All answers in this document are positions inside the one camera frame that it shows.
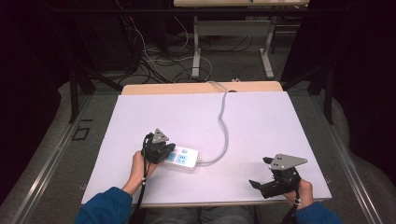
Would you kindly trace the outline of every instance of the power socket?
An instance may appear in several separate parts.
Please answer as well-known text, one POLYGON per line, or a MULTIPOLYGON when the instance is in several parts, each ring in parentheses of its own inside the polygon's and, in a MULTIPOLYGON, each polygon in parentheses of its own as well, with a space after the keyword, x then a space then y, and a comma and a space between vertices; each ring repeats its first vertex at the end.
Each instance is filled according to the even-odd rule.
POLYGON ((164 164, 193 169, 198 160, 198 156, 199 153, 195 149, 176 146, 175 150, 165 159, 164 164))

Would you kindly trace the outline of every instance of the desk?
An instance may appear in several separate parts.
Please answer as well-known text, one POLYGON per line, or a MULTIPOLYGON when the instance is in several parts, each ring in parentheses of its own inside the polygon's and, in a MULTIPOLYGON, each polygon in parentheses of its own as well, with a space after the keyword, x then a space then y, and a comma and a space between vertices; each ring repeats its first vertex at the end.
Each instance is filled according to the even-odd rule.
MULTIPOLYGON (((281 7, 303 6, 309 0, 175 0, 176 7, 281 7)), ((268 59, 268 51, 276 25, 276 17, 269 21, 198 21, 194 17, 194 58, 192 63, 193 78, 199 76, 201 49, 200 35, 255 35, 265 36, 264 48, 260 49, 262 65, 267 78, 273 79, 274 73, 268 59)))
MULTIPOLYGON (((331 198, 290 98, 277 82, 222 83, 230 90, 223 119, 229 148, 221 160, 192 172, 161 166, 148 180, 142 207, 260 204, 264 200, 248 183, 272 181, 262 157, 276 153, 299 156, 308 163, 297 169, 310 180, 318 200, 331 198)), ((218 124, 223 89, 211 83, 133 85, 119 96, 82 203, 128 179, 132 156, 144 136, 160 128, 169 143, 216 157, 224 144, 218 124)))

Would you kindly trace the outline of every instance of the blue jacket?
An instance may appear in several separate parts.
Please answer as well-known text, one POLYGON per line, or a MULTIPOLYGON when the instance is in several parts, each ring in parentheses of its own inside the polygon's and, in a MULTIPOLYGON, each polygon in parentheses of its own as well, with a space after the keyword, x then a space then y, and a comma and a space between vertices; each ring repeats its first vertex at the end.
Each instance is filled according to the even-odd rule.
MULTIPOLYGON (((122 189, 111 188, 98 193, 85 203, 78 212, 75 223, 122 223, 128 222, 132 209, 132 197, 122 189)), ((338 216, 322 203, 297 210, 295 216, 299 224, 337 224, 338 216)))

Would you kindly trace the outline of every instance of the person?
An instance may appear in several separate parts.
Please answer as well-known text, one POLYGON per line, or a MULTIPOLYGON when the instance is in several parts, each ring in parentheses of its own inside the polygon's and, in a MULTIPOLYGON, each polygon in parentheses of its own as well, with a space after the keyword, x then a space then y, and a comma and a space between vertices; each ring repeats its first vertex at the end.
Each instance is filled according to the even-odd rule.
MULTIPOLYGON (((128 181, 122 189, 112 187, 98 193, 78 211, 75 223, 127 223, 132 209, 132 196, 143 183, 144 158, 140 151, 133 156, 133 166, 128 181)), ((148 167, 148 177, 158 164, 148 167)), ((322 203, 314 202, 312 184, 301 180, 299 186, 301 204, 295 217, 299 224, 341 223, 338 216, 322 203)), ((290 205, 294 204, 296 193, 286 193, 290 205)), ((253 223, 256 206, 227 206, 207 208, 164 208, 148 209, 146 223, 253 223)))

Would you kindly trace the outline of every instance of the electrical outlet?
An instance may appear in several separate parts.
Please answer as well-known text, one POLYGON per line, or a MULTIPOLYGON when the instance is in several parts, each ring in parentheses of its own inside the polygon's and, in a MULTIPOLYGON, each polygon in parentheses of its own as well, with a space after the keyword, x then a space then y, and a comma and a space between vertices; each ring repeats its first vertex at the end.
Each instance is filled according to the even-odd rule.
POLYGON ((198 156, 199 153, 197 150, 176 146, 175 150, 165 159, 164 164, 193 169, 198 160, 198 156))

